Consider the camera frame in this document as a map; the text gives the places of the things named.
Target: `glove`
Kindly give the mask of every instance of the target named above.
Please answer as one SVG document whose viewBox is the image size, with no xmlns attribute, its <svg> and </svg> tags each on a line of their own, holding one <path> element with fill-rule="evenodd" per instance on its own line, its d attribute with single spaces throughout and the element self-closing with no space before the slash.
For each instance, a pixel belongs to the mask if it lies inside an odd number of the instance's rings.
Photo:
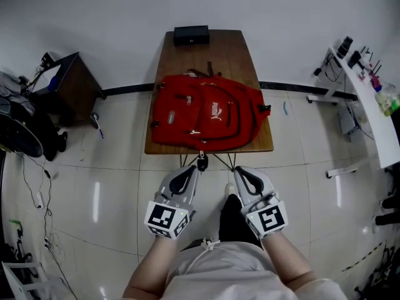
<svg viewBox="0 0 400 300">
<path fill-rule="evenodd" d="M 266 174 L 239 166 L 234 170 L 234 177 L 243 203 L 241 213 L 257 237 L 265 238 L 288 225 L 284 203 Z"/>
<path fill-rule="evenodd" d="M 198 175 L 196 166 L 187 166 L 169 173 L 162 180 L 144 217 L 144 224 L 151 233 L 173 240 L 178 238 L 196 213 L 192 201 Z"/>
</svg>

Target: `black baseboard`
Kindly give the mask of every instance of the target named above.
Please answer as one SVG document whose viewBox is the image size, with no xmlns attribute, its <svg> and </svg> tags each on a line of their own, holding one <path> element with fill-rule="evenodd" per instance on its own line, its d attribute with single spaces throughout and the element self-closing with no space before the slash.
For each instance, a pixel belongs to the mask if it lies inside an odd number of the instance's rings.
<svg viewBox="0 0 400 300">
<path fill-rule="evenodd" d="M 126 86 L 126 87 L 116 87 L 114 89 L 106 89 L 104 90 L 104 94 L 106 96 L 115 96 L 116 94 L 125 94 L 125 93 L 140 93 L 143 91 L 152 91 L 154 87 L 154 83 L 146 83 L 146 84 L 137 84 L 135 86 Z M 324 89 L 323 87 L 310 87 L 310 86 L 302 86 L 300 84 L 288 84 L 288 83 L 279 83 L 279 82 L 266 82 L 260 81 L 261 89 L 271 89 L 271 90 L 283 90 L 283 91 L 294 91 L 298 93 L 309 93 L 309 94 L 318 94 L 323 95 L 326 94 L 328 89 Z M 349 99 L 353 101 L 357 101 L 357 96 L 349 93 L 336 91 L 333 94 L 334 97 Z"/>
</svg>

